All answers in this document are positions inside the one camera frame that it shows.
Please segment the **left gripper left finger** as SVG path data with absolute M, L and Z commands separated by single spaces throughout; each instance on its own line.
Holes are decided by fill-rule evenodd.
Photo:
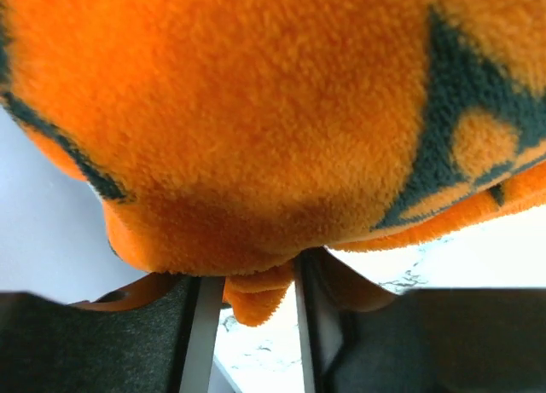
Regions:
M 148 275 L 95 302 L 1 295 L 3 392 L 206 392 L 224 281 Z

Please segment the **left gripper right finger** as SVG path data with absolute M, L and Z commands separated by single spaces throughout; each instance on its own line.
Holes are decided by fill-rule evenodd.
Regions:
M 415 289 L 385 308 L 342 309 L 323 248 L 295 262 L 307 392 L 542 392 L 545 292 Z

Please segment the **orange patterned fleece pillowcase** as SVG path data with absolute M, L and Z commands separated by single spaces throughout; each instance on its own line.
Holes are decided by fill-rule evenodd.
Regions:
M 545 201 L 545 0 L 1 0 L 1 104 L 149 272 L 267 321 L 303 250 Z

